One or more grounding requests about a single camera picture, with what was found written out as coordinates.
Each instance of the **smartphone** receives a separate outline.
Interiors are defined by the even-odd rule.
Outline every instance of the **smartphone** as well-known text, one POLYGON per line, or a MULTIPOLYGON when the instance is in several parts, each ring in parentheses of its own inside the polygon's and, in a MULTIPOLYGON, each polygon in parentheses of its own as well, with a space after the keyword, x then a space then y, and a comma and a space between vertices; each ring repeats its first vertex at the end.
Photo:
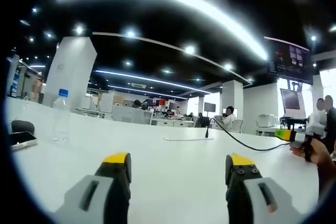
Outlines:
POLYGON ((14 151, 37 145, 36 137, 28 131, 12 133, 8 137, 14 151))

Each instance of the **white shirt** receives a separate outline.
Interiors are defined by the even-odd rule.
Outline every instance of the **white shirt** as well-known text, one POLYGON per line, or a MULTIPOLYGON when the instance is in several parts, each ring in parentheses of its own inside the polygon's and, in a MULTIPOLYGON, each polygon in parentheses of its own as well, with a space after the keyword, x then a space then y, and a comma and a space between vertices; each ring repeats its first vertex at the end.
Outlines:
POLYGON ((225 125, 225 129, 227 130, 231 130, 231 127, 232 127, 232 123, 234 121, 234 119, 236 119, 236 116, 231 114, 231 115, 228 115, 224 120, 223 120, 223 123, 225 125))

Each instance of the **black shirt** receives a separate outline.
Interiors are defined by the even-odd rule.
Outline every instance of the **black shirt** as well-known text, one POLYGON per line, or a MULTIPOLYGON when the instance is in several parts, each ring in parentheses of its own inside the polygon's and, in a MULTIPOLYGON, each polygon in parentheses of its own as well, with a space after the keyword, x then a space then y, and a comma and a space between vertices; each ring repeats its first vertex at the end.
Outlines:
POLYGON ((327 114, 327 135, 324 139, 329 153, 334 150, 334 143, 336 140, 336 109, 332 107, 327 114))

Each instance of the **hand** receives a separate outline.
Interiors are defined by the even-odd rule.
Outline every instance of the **hand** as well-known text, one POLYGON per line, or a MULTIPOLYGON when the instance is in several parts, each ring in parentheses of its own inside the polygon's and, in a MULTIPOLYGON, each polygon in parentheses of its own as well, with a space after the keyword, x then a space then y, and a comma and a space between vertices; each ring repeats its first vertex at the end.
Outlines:
MULTIPOLYGON (((329 154, 326 146, 322 142, 313 138, 313 140, 311 141, 311 146, 312 146, 312 151, 311 151, 310 160, 314 164, 321 165, 321 164, 331 160, 330 154, 329 154)), ((305 156, 304 155, 305 151, 303 149, 291 147, 290 150, 296 156, 303 157, 303 158, 305 156)))

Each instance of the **black cable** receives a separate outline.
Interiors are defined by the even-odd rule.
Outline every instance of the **black cable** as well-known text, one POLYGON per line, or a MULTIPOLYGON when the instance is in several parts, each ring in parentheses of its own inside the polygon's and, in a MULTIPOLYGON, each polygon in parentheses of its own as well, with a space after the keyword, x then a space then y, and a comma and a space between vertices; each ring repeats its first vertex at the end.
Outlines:
POLYGON ((237 138, 235 138, 234 136, 232 136, 232 135, 231 135, 226 129, 224 129, 224 128, 217 122, 217 120, 214 119, 214 118, 211 118, 211 119, 209 120, 209 125, 208 125, 208 127, 207 127, 207 129, 206 129, 206 133, 205 133, 205 137, 206 137, 206 138, 208 138, 208 136, 209 136, 209 126, 210 126, 210 122, 211 122, 211 120, 214 120, 214 121, 218 124, 218 126, 219 126, 220 128, 222 128, 223 131, 225 131, 230 137, 232 137, 234 140, 236 140, 239 144, 241 144, 241 145, 243 145, 243 146, 245 146, 245 147, 247 147, 247 148, 249 148, 249 149, 251 149, 251 150, 254 150, 254 151, 259 151, 259 152, 271 151, 271 150, 274 150, 274 149, 276 149, 276 148, 278 148, 278 147, 280 147, 280 146, 290 144, 290 143, 279 144, 279 145, 277 145, 277 146, 275 146, 275 147, 272 147, 272 148, 269 148, 269 149, 256 149, 256 148, 253 148, 253 147, 251 147, 251 146, 248 146, 248 145, 242 143, 242 142, 239 141, 237 138))

